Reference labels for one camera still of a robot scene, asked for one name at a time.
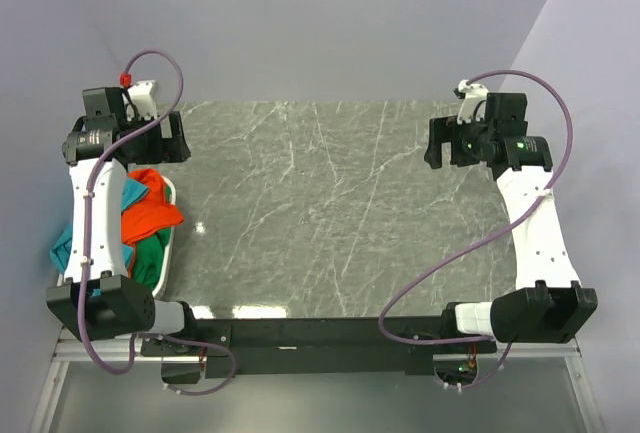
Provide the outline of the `teal t shirt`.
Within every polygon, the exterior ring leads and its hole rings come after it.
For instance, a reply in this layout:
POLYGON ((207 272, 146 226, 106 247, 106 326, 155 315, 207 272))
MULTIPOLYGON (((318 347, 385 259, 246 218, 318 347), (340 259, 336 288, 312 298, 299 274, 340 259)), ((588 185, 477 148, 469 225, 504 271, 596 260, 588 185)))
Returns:
MULTIPOLYGON (((148 193, 149 188, 134 179, 127 179, 121 199, 121 212, 126 212, 131 206, 140 202, 148 193)), ((68 266, 71 256, 71 246, 73 238, 72 224, 69 223, 54 242, 49 250, 49 257, 57 270, 62 275, 68 266)), ((122 254, 125 266, 129 268, 134 258, 134 248, 122 245, 122 254)))

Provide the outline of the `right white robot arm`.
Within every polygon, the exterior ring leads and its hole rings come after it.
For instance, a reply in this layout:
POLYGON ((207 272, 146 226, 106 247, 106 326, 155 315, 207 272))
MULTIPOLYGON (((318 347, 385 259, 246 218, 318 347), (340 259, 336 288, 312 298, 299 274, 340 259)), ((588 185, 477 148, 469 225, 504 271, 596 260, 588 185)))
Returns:
POLYGON ((592 288, 582 287, 565 243, 548 186, 553 162, 547 141, 527 133, 527 97, 491 93, 481 85, 458 88, 457 115, 429 123, 424 155, 441 167, 442 147, 450 162, 465 167, 485 163, 491 170, 509 220, 516 253, 512 293, 491 302, 460 303, 455 317, 441 324, 444 348, 460 352, 474 335, 502 343, 567 343, 598 306, 592 288))

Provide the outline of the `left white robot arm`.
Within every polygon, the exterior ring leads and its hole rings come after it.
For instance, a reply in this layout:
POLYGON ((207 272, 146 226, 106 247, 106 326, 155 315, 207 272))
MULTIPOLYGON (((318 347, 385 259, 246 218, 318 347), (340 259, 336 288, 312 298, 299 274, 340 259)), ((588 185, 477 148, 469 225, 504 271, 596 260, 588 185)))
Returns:
POLYGON ((186 306, 158 301, 152 288, 130 277, 121 241, 122 196, 133 163, 179 163, 190 156, 179 113, 163 137, 154 99, 156 83, 86 89, 85 113, 62 145, 74 198, 72 241, 60 285, 48 289, 51 313, 79 340, 164 334, 176 354, 200 341, 186 306))

